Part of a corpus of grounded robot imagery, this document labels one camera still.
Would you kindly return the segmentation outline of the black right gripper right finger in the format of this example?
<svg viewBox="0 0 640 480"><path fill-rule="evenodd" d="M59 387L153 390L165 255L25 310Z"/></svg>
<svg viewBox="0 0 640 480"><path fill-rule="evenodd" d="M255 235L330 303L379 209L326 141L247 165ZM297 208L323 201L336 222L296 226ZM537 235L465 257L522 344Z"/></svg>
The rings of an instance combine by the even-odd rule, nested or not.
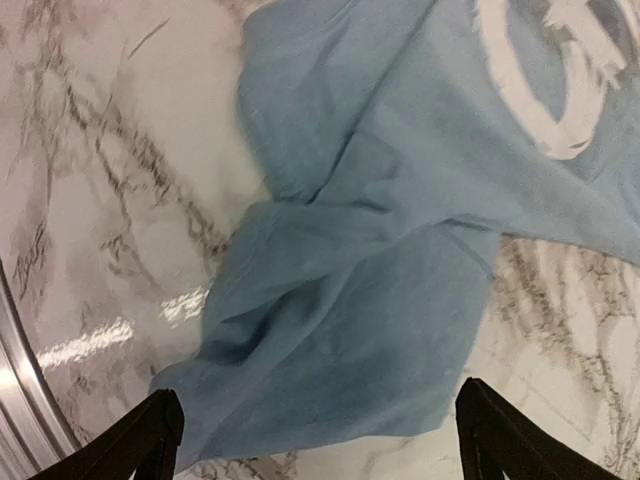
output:
<svg viewBox="0 0 640 480"><path fill-rule="evenodd" d="M548 435L479 378L455 400L466 480L589 480L613 474Z"/></svg>

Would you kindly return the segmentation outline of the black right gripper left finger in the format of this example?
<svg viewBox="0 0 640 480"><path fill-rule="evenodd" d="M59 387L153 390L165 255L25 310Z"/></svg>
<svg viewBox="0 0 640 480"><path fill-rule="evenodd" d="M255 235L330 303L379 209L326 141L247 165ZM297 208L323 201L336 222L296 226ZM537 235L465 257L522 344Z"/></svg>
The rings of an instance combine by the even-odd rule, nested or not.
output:
<svg viewBox="0 0 640 480"><path fill-rule="evenodd" d="M183 432L176 393L157 390L94 441L32 479L171 480Z"/></svg>

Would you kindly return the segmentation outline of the light blue printed t-shirt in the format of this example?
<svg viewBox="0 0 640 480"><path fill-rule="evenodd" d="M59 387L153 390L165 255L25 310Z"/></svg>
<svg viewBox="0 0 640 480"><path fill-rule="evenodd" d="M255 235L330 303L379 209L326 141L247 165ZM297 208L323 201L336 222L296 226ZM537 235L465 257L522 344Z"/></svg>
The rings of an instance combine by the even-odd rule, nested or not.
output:
<svg viewBox="0 0 640 480"><path fill-rule="evenodd" d="M444 420L503 234L639 260L635 1L277 1L237 112L271 196L198 353L176 468Z"/></svg>

